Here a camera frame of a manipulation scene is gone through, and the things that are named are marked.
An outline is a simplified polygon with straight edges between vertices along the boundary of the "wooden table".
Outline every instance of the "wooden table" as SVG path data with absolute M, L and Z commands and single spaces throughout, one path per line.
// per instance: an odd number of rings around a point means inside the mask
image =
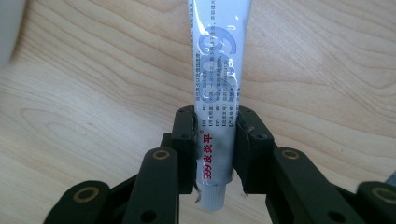
M 253 0 L 241 105 L 336 185 L 396 170 L 396 2 Z M 185 0 L 32 0 L 0 70 L 0 223 L 41 223 L 88 179 L 114 187 L 193 104 Z M 271 223 L 237 175 L 180 223 Z

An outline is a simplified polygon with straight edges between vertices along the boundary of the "table surface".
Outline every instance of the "table surface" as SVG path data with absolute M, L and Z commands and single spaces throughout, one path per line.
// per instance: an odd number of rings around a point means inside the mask
M 0 223 L 41 223 L 88 179 L 110 187 L 193 104 L 185 0 L 28 1 L 0 68 Z M 396 170 L 396 2 L 252 2 L 241 105 L 336 185 Z M 271 223 L 237 175 L 225 206 L 180 197 L 180 223 Z

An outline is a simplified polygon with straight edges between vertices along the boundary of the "black plastic part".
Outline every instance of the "black plastic part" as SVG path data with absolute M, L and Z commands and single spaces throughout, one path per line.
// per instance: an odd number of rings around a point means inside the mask
M 191 194 L 195 183 L 195 125 L 193 105 L 182 107 L 176 112 L 171 141 L 178 155 L 178 166 L 182 167 L 178 173 L 180 194 Z
M 172 134 L 171 133 L 165 133 L 163 135 L 163 140 L 161 141 L 160 147 L 172 147 Z
M 111 189 L 111 204 L 113 207 L 112 215 L 108 223 L 118 224 L 122 222 L 126 205 L 134 189 L 137 175 L 125 180 Z
M 279 223 L 365 223 L 303 152 L 279 148 L 274 151 L 270 165 L 276 181 L 271 189 L 282 191 L 287 201 L 282 206 L 288 206 L 293 213 L 292 222 Z M 277 197 L 273 195 L 270 191 L 266 200 L 276 206 Z M 271 219 L 281 219 L 282 214 L 271 213 L 270 216 Z
M 288 206 L 288 201 L 282 192 L 281 187 L 276 183 L 275 178 L 270 178 L 271 183 L 266 196 L 265 204 L 268 213 L 274 224 L 290 224 L 293 223 L 294 214 Z
M 267 193 L 270 176 L 268 161 L 274 148 L 274 137 L 259 116 L 253 110 L 239 106 L 233 168 L 241 178 L 245 193 Z
M 69 189 L 49 212 L 45 224 L 102 224 L 111 216 L 110 188 L 85 181 Z
M 396 223 L 396 188 L 380 182 L 364 182 L 358 187 L 357 210 L 367 223 Z
M 122 223 L 178 223 L 177 174 L 172 148 L 146 153 Z

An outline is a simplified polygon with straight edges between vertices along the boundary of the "white object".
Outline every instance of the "white object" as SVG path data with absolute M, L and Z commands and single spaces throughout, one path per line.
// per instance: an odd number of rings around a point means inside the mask
M 250 0 L 188 0 L 197 130 L 197 185 L 201 206 L 224 205 L 233 179 L 238 115 Z
M 0 66 L 11 58 L 24 6 L 25 0 L 0 0 Z

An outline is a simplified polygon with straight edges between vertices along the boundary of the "tube label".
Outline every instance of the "tube label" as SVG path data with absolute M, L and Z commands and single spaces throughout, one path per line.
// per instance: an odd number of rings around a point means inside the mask
M 188 4 L 198 118 L 197 183 L 226 185 L 233 175 L 250 1 L 188 0 Z

